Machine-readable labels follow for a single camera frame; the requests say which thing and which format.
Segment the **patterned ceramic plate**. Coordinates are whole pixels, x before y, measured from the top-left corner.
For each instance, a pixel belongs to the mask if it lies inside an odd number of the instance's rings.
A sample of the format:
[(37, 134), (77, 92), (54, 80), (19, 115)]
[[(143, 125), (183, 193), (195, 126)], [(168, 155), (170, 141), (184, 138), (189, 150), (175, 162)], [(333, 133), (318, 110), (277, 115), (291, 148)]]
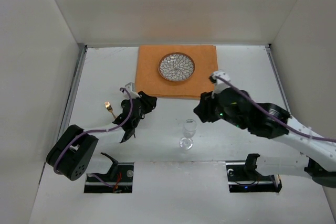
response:
[(183, 82), (195, 71), (194, 60), (185, 53), (173, 52), (161, 58), (158, 63), (159, 74), (168, 81)]

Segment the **clear wine glass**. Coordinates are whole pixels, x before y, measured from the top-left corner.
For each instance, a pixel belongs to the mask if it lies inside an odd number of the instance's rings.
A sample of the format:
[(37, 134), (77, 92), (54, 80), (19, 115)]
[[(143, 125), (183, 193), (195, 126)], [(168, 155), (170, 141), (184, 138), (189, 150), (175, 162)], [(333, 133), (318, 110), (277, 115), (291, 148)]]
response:
[(180, 148), (184, 150), (190, 150), (193, 147), (192, 137), (195, 135), (197, 130), (197, 123), (193, 119), (187, 119), (182, 128), (183, 137), (179, 141)]

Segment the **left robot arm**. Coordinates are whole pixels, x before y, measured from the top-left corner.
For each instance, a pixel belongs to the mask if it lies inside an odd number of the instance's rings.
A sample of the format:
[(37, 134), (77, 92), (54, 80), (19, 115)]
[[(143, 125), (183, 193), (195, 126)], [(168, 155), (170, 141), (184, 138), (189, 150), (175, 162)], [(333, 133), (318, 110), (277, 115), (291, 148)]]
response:
[(133, 95), (126, 88), (120, 90), (126, 93), (127, 98), (121, 102), (122, 113), (112, 122), (114, 127), (84, 130), (75, 124), (68, 126), (46, 157), (46, 163), (53, 167), (56, 174), (64, 175), (71, 181), (77, 180), (93, 162), (91, 159), (98, 144), (98, 134), (121, 133), (117, 142), (124, 143), (135, 136), (140, 121), (156, 108), (157, 97), (143, 91)]

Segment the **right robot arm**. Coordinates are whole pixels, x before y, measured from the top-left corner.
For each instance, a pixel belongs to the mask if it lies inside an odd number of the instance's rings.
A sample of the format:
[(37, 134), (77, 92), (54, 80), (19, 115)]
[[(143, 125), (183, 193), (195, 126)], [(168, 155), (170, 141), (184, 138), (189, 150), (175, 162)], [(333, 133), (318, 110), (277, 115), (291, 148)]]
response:
[(296, 149), (292, 158), (248, 154), (244, 170), (253, 180), (283, 174), (307, 177), (324, 187), (335, 187), (335, 143), (303, 126), (285, 109), (272, 103), (256, 103), (244, 90), (226, 88), (204, 92), (193, 112), (202, 123), (224, 120), (241, 130)]

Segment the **gold fork green handle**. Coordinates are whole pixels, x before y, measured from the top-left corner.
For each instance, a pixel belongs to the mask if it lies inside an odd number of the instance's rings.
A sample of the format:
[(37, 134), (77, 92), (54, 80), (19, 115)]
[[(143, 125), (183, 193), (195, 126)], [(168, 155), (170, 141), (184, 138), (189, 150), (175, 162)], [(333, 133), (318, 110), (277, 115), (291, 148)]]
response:
[(113, 118), (116, 119), (117, 117), (113, 112), (113, 108), (112, 108), (110, 102), (107, 101), (107, 102), (104, 103), (104, 105), (105, 105), (106, 109), (108, 110), (108, 112), (112, 114)]

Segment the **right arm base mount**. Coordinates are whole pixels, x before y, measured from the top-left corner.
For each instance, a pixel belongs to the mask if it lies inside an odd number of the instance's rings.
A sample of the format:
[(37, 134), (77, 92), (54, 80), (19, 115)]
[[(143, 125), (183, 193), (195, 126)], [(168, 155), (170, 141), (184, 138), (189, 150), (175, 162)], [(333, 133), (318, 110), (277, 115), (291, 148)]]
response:
[(226, 162), (228, 188), (230, 193), (279, 193), (282, 181), (278, 175), (263, 176), (248, 171), (244, 161)]

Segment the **orange cloth placemat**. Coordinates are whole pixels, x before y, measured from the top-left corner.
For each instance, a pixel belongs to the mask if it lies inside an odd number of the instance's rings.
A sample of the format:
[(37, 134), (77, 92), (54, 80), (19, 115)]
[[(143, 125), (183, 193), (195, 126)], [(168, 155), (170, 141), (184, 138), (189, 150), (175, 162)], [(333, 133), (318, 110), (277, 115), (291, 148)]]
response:
[[(191, 57), (195, 71), (186, 81), (173, 82), (159, 73), (159, 62), (169, 53), (181, 52)], [(198, 100), (201, 93), (210, 92), (214, 85), (210, 75), (218, 70), (214, 45), (142, 45), (138, 51), (135, 87), (154, 97)]]

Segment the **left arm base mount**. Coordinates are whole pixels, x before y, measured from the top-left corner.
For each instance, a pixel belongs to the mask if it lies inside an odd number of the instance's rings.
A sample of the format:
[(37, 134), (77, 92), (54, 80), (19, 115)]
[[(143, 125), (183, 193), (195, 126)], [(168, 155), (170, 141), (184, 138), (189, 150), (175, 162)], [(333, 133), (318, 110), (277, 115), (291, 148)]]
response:
[(85, 194), (130, 194), (133, 189), (134, 163), (119, 163), (111, 174), (86, 177)]

